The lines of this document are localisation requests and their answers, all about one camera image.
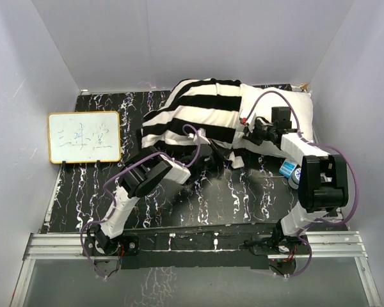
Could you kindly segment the white pillow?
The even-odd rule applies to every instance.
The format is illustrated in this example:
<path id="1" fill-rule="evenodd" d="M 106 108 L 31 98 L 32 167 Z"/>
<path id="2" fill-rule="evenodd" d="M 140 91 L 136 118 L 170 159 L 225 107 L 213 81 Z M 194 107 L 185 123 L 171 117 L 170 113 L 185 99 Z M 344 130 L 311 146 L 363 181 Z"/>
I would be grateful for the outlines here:
<path id="1" fill-rule="evenodd" d="M 246 118 L 248 130 L 239 124 L 232 143 L 233 149 L 247 149 L 255 154 L 288 157 L 273 142 L 279 142 L 284 132 L 301 131 L 313 138 L 313 103 L 308 93 L 277 88 L 242 87 L 240 119 Z"/>

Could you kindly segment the black white striped pillowcase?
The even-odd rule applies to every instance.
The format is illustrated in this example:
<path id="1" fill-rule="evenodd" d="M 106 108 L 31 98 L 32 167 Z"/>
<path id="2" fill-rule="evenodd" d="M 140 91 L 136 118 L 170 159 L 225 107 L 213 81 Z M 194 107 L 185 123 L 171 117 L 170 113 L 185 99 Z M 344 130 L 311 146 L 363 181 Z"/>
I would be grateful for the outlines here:
<path id="1" fill-rule="evenodd" d="M 243 110 L 252 107 L 256 100 L 252 95 L 259 90 L 238 80 L 185 79 L 161 108 L 143 116 L 140 144 L 143 148 L 158 142 L 176 149 L 191 146 L 193 141 L 182 130 L 189 124 L 221 148 L 261 154 L 260 146 L 243 139 L 239 119 Z"/>

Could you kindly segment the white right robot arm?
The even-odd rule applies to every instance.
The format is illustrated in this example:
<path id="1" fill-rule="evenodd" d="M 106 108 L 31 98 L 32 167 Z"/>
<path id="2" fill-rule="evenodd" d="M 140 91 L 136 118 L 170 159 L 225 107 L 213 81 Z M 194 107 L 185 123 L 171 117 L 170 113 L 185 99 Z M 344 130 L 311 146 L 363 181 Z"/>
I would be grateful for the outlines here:
<path id="1" fill-rule="evenodd" d="M 273 107 L 271 120 L 244 110 L 239 116 L 243 139 L 261 145 L 272 142 L 300 167 L 298 202 L 273 228 L 270 238 L 261 242 L 286 254 L 295 247 L 295 237 L 328 212 L 346 206 L 348 194 L 347 164 L 337 154 L 331 155 L 305 139 L 299 128 L 292 127 L 291 108 Z"/>

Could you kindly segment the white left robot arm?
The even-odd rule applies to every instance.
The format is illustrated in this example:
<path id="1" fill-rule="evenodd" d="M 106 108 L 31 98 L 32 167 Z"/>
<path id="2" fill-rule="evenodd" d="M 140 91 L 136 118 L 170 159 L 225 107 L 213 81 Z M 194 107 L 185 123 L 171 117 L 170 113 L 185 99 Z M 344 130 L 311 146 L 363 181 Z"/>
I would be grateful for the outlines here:
<path id="1" fill-rule="evenodd" d="M 124 162 L 118 187 L 113 193 L 113 202 L 104 222 L 91 227 L 93 243 L 105 255 L 113 255 L 119 248 L 119 237 L 123 234 L 128 217 L 137 204 L 149 195 L 163 180 L 178 185 L 187 185 L 202 172 L 215 168 L 225 161 L 234 169 L 244 166 L 243 158 L 232 150 L 224 150 L 213 141 L 203 141 L 195 149 L 185 147 L 185 153 L 170 157 L 156 147 L 142 148 L 136 155 Z"/>

